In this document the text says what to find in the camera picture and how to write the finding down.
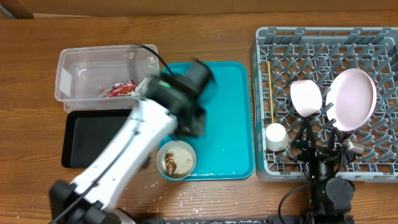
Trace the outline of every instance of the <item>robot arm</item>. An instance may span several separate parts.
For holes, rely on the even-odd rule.
[[[210,69],[193,62],[185,74],[161,74],[148,83],[123,127],[103,153],[70,184],[57,181],[50,189],[51,223],[122,223],[112,211],[130,179],[165,136],[197,136],[204,130],[205,113],[198,104]]]

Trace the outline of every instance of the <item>candy wrapper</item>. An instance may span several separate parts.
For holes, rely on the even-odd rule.
[[[124,83],[115,84],[109,89],[103,89],[99,97],[131,96],[135,89],[136,83],[133,80],[128,80]]]

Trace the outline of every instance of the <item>pink plate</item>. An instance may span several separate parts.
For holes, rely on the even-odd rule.
[[[339,74],[330,85],[326,105],[333,103],[326,115],[336,119],[334,127],[352,131],[365,124],[376,105],[376,86],[364,71],[352,68]]]

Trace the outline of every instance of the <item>white cup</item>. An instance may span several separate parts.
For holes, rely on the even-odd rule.
[[[284,150],[289,144],[289,136],[286,129],[279,123],[273,123],[266,128],[266,144],[271,151]]]
[[[322,95],[317,84],[312,80],[292,82],[290,97],[296,111],[306,118],[322,107]]]

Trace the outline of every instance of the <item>wooden stick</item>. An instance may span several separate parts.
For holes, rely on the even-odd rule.
[[[268,61],[268,87],[269,87],[269,103],[271,107],[271,123],[274,122],[274,99],[272,99],[272,80],[271,80],[271,66]]]

